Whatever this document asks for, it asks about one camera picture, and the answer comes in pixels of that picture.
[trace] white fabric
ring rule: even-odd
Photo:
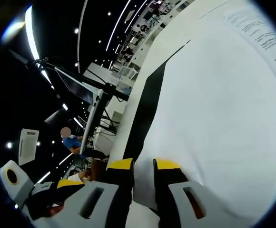
[[[276,200],[276,75],[222,21],[198,24],[166,65],[133,200],[156,208],[152,160],[160,157],[256,222]]]
[[[79,175],[76,173],[74,175],[71,175],[67,178],[69,181],[76,181],[76,182],[82,182]]]
[[[71,180],[71,181],[76,181],[76,182],[83,182],[85,184],[87,184],[89,182],[89,178],[83,178],[83,181],[81,181],[78,173],[76,173],[76,174],[74,174],[72,176],[69,176],[67,179],[69,181]]]

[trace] white panel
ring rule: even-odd
[[[22,129],[20,133],[19,165],[26,164],[35,159],[39,131]]]

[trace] monitor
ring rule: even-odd
[[[91,91],[91,88],[71,77],[70,73],[65,73],[64,71],[56,67],[55,70],[69,91],[71,91],[89,104],[94,103],[94,98],[96,97],[96,94]]]

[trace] gray plastic part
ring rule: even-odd
[[[89,182],[78,192],[70,196],[64,209],[51,218],[40,218],[33,222],[35,227],[42,228],[104,228],[108,210],[118,189],[118,185],[102,182]],[[89,218],[84,218],[91,201],[102,192]]]
[[[169,185],[178,208],[182,228],[245,228],[247,222],[228,214],[222,202],[206,187],[195,181]],[[204,212],[204,217],[197,219],[193,207],[186,195],[189,191]]]

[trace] person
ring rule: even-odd
[[[77,182],[88,182],[91,176],[91,170],[83,170],[81,172],[77,171],[76,169],[73,169],[69,172],[68,180],[70,181],[77,181]]]
[[[105,160],[108,158],[108,156],[104,153],[94,150],[92,148],[85,148],[83,153],[80,154],[83,136],[72,135],[71,130],[68,127],[63,127],[60,133],[63,139],[63,145],[67,149],[69,149],[73,154],[79,154],[83,159],[87,157],[92,157]]]
[[[76,169],[72,169],[69,172],[68,180],[83,182],[87,184],[89,181],[100,181],[102,175],[105,172],[107,162],[94,160],[91,163],[91,168],[83,171],[77,171]]]

